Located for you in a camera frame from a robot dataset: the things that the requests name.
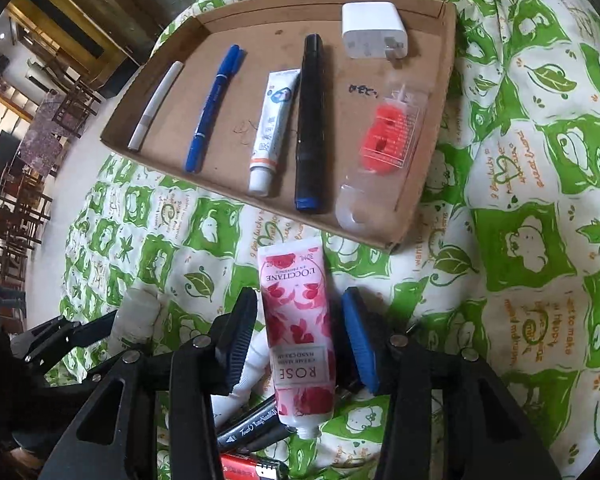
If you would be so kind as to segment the wooden dining chairs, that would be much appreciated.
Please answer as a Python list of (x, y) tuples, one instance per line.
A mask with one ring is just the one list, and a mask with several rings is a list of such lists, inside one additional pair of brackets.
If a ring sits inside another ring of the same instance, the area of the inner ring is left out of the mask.
[(29, 258), (42, 245), (57, 176), (100, 99), (80, 76), (31, 65), (36, 102), (0, 77), (0, 286), (24, 291)]

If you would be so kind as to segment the black thick marker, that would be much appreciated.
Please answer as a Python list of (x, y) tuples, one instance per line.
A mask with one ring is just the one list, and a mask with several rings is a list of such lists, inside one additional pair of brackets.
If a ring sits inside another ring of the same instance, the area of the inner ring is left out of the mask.
[(301, 67), (296, 143), (294, 206), (319, 214), (324, 203), (323, 41), (306, 36)]

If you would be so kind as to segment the black twin tip pen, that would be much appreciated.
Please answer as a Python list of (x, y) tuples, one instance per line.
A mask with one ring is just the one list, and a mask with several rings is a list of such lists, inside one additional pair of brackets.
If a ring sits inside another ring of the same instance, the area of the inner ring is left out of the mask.
[(269, 396), (223, 429), (216, 440), (221, 453), (248, 454), (262, 451), (292, 434), (294, 428), (278, 418), (275, 396)]

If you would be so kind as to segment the small white bottle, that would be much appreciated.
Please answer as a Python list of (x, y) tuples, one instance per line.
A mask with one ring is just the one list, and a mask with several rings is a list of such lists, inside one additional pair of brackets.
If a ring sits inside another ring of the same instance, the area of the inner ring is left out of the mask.
[(160, 302), (149, 292), (128, 288), (114, 316), (107, 339), (108, 354), (116, 356), (134, 344), (149, 344), (160, 309)]

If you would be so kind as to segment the red lighter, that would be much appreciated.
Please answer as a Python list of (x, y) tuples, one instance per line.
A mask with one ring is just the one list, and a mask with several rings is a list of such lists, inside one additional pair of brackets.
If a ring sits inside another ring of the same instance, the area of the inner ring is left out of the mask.
[(272, 458), (223, 453), (221, 464), (225, 480), (287, 480), (289, 478), (288, 467)]

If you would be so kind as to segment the wooden glass cabinet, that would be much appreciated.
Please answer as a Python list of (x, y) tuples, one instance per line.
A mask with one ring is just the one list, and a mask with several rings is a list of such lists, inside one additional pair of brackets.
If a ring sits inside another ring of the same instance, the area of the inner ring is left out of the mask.
[(9, 14), (43, 49), (105, 98), (147, 62), (161, 33), (195, 0), (10, 0)]

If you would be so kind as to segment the clear bag red item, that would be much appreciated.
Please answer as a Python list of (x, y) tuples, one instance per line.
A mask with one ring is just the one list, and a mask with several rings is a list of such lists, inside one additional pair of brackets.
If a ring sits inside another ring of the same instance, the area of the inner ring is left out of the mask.
[(427, 92), (407, 84), (392, 84), (380, 99), (355, 164), (340, 184), (335, 216), (344, 230), (372, 236), (392, 225), (428, 100)]

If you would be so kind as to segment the blue marker pen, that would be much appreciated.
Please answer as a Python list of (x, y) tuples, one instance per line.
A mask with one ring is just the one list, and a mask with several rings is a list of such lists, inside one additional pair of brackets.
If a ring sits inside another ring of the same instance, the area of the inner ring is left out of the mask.
[(216, 72), (206, 102), (202, 108), (192, 142), (189, 144), (184, 169), (196, 174), (201, 170), (204, 154), (212, 133), (212, 128), (224, 93), (230, 80), (237, 73), (244, 51), (238, 44), (232, 44)]

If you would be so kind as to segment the white ointment tube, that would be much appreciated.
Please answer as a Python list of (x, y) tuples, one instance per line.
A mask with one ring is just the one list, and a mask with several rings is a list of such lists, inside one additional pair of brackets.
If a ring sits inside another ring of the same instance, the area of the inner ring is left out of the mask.
[(253, 196), (270, 192), (300, 73), (300, 68), (293, 68), (268, 74), (249, 165), (248, 192)]

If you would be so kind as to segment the pink rose hand cream tube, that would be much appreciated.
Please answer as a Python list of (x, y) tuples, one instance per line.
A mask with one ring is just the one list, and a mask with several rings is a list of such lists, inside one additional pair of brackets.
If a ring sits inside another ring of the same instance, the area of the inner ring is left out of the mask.
[(278, 419), (312, 440), (332, 418), (336, 396), (323, 242), (262, 247), (258, 269)]

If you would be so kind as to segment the green white patterned cloth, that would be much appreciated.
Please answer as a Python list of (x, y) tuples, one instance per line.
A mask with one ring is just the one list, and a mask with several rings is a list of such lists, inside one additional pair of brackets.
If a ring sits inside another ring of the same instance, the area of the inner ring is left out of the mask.
[[(197, 0), (195, 16), (240, 0)], [(356, 286), (431, 350), (478, 351), (562, 478), (600, 457), (600, 16), (588, 0), (444, 0), (455, 67), (415, 221), (386, 254), (323, 237)], [(118, 155), (69, 226), (59, 311), (88, 322), (142, 286), (170, 352), (258, 282), (257, 251), (314, 229)]]

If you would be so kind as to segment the brown cardboard tray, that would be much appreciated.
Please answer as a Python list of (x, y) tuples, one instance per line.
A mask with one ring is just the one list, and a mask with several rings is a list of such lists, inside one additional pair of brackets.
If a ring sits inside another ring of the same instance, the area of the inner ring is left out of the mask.
[(440, 0), (247, 0), (189, 18), (102, 143), (151, 168), (382, 250), (434, 163), (454, 62)]

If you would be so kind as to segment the white slim pen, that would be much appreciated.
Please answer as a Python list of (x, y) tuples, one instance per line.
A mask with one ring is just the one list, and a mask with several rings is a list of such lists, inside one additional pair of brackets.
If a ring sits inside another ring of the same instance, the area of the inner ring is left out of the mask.
[(140, 120), (138, 121), (132, 133), (131, 139), (128, 143), (128, 149), (130, 151), (137, 152), (142, 146), (161, 104), (171, 90), (176, 78), (178, 78), (178, 75), (181, 73), (183, 68), (183, 62), (174, 61), (162, 77), (158, 87), (149, 99), (145, 109), (143, 110), (143, 114), (140, 116)]

